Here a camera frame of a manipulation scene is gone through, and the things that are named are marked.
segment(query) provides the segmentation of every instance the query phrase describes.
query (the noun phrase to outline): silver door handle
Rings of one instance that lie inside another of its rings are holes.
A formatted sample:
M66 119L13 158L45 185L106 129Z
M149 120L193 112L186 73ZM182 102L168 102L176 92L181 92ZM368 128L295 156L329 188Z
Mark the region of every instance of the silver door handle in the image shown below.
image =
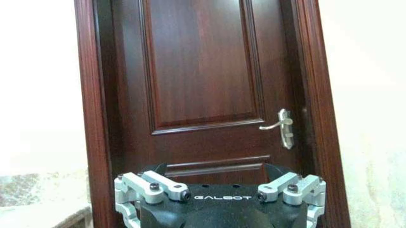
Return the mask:
M291 149L293 146L291 112L285 109L281 109L277 113L277 118L277 123L269 126L260 126L259 129L264 131L280 126L281 145L284 148Z

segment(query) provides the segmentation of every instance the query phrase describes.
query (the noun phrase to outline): door frame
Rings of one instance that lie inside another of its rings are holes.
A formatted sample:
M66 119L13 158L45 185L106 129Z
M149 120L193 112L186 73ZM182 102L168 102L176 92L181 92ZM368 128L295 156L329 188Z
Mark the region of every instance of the door frame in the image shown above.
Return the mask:
M327 207L321 224L349 227L343 169L336 135L327 58L317 0L281 0L295 45L296 96L304 123L305 149L316 175L327 187ZM78 64L84 107L88 176L93 224L110 228L117 224L112 160L120 162L118 111L116 98L114 36L109 0L74 0Z

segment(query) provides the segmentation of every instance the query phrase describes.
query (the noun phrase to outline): wall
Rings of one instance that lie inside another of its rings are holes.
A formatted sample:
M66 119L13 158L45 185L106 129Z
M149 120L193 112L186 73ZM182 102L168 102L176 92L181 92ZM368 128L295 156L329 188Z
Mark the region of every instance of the wall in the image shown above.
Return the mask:
M406 3L319 0L319 7L351 224L401 228Z
M0 207L86 202L73 1L3 1L0 28Z

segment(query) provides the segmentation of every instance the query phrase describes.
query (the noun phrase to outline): bolt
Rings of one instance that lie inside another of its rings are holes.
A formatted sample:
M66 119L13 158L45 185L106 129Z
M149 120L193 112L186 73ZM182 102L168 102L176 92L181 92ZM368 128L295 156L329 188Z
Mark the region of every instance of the bolt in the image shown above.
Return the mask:
M267 195L263 192L257 192L256 198L257 198L259 202L264 202L267 199Z
M152 191L157 191L157 190L158 190L158 183L156 183L156 182L150 183L150 184L149 184L149 189L150 189Z
M190 194L189 194L189 191L182 191L181 194L180 194L180 200L182 202L188 201L190 199Z
M297 185L289 184L289 185L287 186L287 191L289 191L289 192L292 192L292 193L297 193L297 191L299 191Z

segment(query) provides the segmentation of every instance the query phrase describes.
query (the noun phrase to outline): door lock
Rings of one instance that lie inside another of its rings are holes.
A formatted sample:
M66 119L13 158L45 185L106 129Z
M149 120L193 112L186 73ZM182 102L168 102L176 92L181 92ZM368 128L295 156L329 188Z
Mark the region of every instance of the door lock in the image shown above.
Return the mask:
M291 112L283 108L277 113L277 118L277 123L269 126L260 126L259 129L264 131L280 126L281 145L289 150L293 146Z

